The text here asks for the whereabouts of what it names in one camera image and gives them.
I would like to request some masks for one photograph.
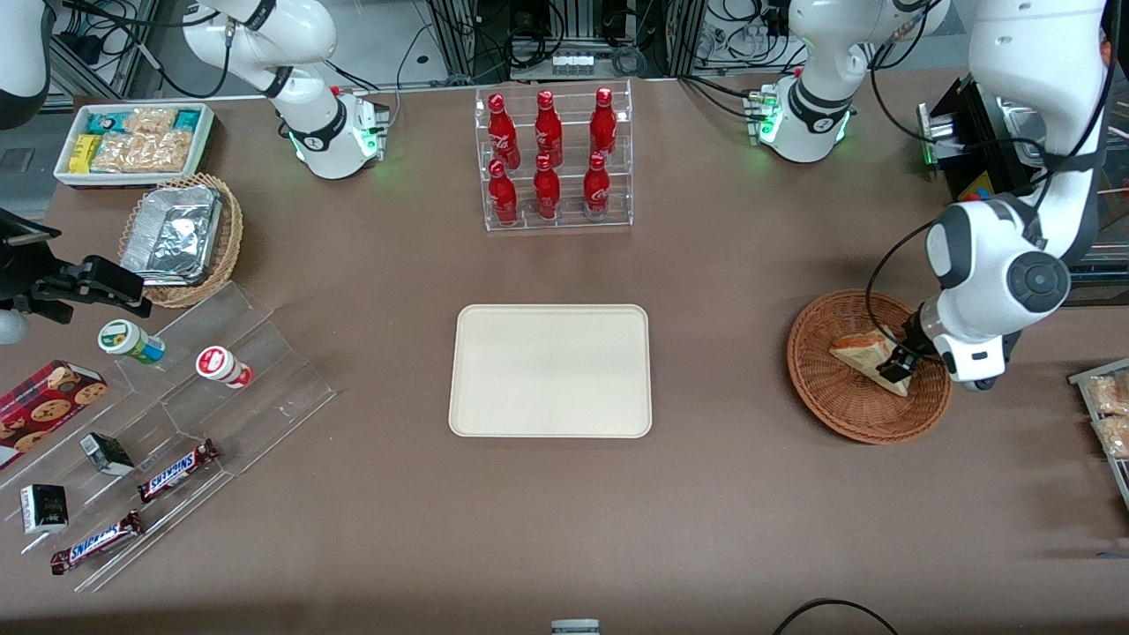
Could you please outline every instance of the white robotic arm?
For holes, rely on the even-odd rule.
[[[803,75],[761,88],[764,121],[759,142],[797,163],[831,153],[842,138],[851,99],[869,60],[864,45],[892,42],[894,34],[931,33],[949,0],[793,0],[788,29],[807,47]]]
[[[47,41],[60,0],[6,0],[0,18],[0,130],[27,123],[47,98]]]
[[[209,0],[185,19],[219,11],[184,27],[189,47],[271,99],[290,129],[298,157],[323,179],[342,179],[379,158],[380,121],[370,102],[338,95],[314,64],[333,55],[338,34],[316,0]]]
[[[907,323],[904,348],[882,368],[887,379],[907,376],[918,357],[936,351],[954,381],[991,388],[1019,331],[1066,299],[1067,264],[1086,254],[1097,229],[1105,123],[1094,113],[1103,107],[1111,72],[1100,53],[1104,3],[986,0],[980,6],[969,54],[972,76],[989,92],[1040,112],[1047,124],[1044,162],[1053,174],[1029,195],[960,202],[940,214],[926,251],[942,292]]]

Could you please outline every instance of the red lid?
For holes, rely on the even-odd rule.
[[[487,99],[487,105],[490,107],[490,112],[495,114],[506,112],[506,99],[504,99],[501,95],[497,93],[490,95],[490,97]]]

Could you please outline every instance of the white box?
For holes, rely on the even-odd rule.
[[[184,162],[184,169],[181,172],[139,172],[130,174],[108,173],[77,173],[68,171],[71,153],[75,151],[75,141],[79,134],[86,133],[90,115],[120,113],[138,107],[146,108],[177,108],[182,111],[200,111],[200,120],[196,129],[192,133],[192,146],[189,147],[189,158]],[[172,181],[181,176],[189,176],[196,173],[200,159],[203,157],[204,147],[208,145],[208,134],[211,132],[212,120],[216,118],[212,110],[199,102],[140,102],[119,104],[97,104],[82,106],[75,113],[75,121],[71,122],[70,132],[67,133],[67,142],[55,162],[55,179],[60,183],[71,188],[129,188],[133,185],[155,185]]]

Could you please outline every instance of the beige tray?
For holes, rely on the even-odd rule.
[[[644,436],[647,313],[632,304],[467,306],[455,336],[449,423],[460,436]]]

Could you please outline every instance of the red cookie box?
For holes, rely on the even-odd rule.
[[[55,359],[0,397],[0,470],[108,390],[98,373]]]

